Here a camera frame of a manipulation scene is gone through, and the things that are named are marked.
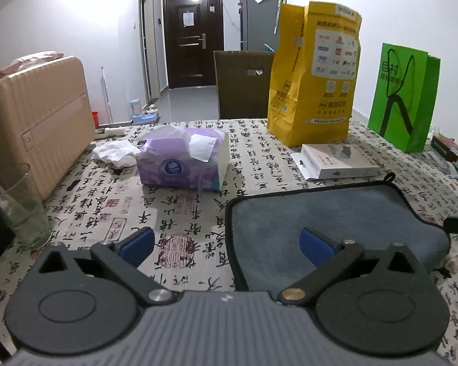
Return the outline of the purple and grey towel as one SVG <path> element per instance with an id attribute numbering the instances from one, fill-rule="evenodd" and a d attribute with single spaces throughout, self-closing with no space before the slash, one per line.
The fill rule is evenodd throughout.
<path id="1" fill-rule="evenodd" d="M 427 271 L 449 253 L 442 226 L 419 217 L 389 173 L 382 180 L 232 199 L 225 211 L 235 288 L 278 293 L 328 261 L 343 240 L 367 250 L 403 243 Z"/>

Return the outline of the clear drinking glass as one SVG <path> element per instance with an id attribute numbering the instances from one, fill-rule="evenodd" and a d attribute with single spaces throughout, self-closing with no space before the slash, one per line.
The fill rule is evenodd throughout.
<path id="1" fill-rule="evenodd" d="M 52 227 L 28 163 L 0 172 L 0 217 L 16 239 L 30 249 L 49 241 Z"/>

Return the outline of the green paper bag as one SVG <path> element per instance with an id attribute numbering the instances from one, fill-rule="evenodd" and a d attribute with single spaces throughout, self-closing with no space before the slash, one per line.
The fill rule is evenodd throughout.
<path id="1" fill-rule="evenodd" d="M 423 151 L 434 115 L 440 59 L 384 43 L 368 129 L 405 153 Z"/>

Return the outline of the white flat box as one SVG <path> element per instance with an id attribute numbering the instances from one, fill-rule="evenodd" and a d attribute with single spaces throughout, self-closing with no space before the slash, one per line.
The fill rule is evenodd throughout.
<path id="1" fill-rule="evenodd" d="M 377 176 L 380 166 L 355 145 L 303 144 L 290 154 L 305 180 L 365 178 Z"/>

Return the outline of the crumpled white tissue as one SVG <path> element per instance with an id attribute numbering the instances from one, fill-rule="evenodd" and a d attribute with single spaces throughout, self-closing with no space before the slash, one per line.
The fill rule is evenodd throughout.
<path id="1" fill-rule="evenodd" d="M 109 163 L 116 169 L 130 168 L 137 164 L 140 149 L 130 141 L 109 141 L 93 149 L 93 159 Z"/>

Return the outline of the calligraphy print tablecloth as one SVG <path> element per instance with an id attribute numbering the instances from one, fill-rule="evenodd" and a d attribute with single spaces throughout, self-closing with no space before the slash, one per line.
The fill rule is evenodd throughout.
<path id="1" fill-rule="evenodd" d="M 156 232 L 158 246 L 140 271 L 167 288 L 228 291 L 234 281 L 224 239 L 225 207 L 234 197 L 354 183 L 358 179 L 307 182 L 290 157 L 294 152 L 268 133 L 265 119 L 175 122 L 173 126 L 207 127 L 227 132 L 230 165 L 220 192 L 142 186 L 136 167 L 111 170 L 92 160 L 94 141 L 67 172 L 44 209 L 52 226 L 52 240 L 67 248 L 84 249 L 100 240 L 121 240 L 142 226 Z M 380 177 L 395 173 L 414 211 L 424 220 L 443 223 L 458 216 L 458 178 L 443 172 L 426 153 L 407 155 L 364 124 L 351 123 L 348 142 L 358 145 L 383 168 Z M 180 257 L 169 250 L 173 235 L 194 255 Z M 29 250 L 18 242 L 0 257 L 0 341 L 16 348 L 3 322 L 4 310 L 31 265 L 44 248 Z M 450 324 L 438 352 L 458 365 L 458 235 L 452 236 L 449 256 L 432 273 L 450 308 Z"/>

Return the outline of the red bucket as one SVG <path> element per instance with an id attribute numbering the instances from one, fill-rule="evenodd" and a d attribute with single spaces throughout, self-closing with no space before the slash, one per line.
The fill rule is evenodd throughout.
<path id="1" fill-rule="evenodd" d="M 97 111 L 92 111 L 92 116 L 93 116 L 94 126 L 95 126 L 96 129 L 98 129 L 99 126 L 100 126 L 98 112 Z"/>

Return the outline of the purple tissue pack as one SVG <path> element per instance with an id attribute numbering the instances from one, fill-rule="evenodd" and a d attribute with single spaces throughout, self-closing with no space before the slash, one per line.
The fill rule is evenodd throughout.
<path id="1" fill-rule="evenodd" d="M 166 125 L 142 139 L 136 162 L 145 185 L 221 190 L 230 161 L 225 131 Z"/>

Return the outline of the beige suitcase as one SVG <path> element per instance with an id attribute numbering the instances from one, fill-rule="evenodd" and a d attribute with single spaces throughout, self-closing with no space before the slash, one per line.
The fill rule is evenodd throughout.
<path id="1" fill-rule="evenodd" d="M 76 56 L 0 79 L 0 172 L 27 163 L 47 199 L 93 141 L 84 68 Z"/>

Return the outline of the yellow paper bag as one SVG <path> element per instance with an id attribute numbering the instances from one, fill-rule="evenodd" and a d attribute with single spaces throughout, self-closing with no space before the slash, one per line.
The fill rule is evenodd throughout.
<path id="1" fill-rule="evenodd" d="M 344 5 L 285 4 L 271 70 L 267 128 L 288 147 L 347 138 L 362 16 Z"/>

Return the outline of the brown cardboard box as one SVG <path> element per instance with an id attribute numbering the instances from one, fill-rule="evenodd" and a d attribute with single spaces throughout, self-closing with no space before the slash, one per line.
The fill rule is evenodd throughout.
<path id="1" fill-rule="evenodd" d="M 219 117 L 267 118 L 274 53 L 219 50 L 213 55 Z"/>

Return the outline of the grey refrigerator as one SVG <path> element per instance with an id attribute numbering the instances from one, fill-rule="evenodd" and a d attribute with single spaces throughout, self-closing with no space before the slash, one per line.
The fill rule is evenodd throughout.
<path id="1" fill-rule="evenodd" d="M 241 50 L 276 51 L 279 33 L 274 30 L 279 0 L 240 0 Z"/>

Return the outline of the dark brown door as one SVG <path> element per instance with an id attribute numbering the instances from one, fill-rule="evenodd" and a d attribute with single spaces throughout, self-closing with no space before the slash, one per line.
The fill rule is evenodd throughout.
<path id="1" fill-rule="evenodd" d="M 216 83 L 213 53 L 224 49 L 222 0 L 164 0 L 169 88 Z"/>

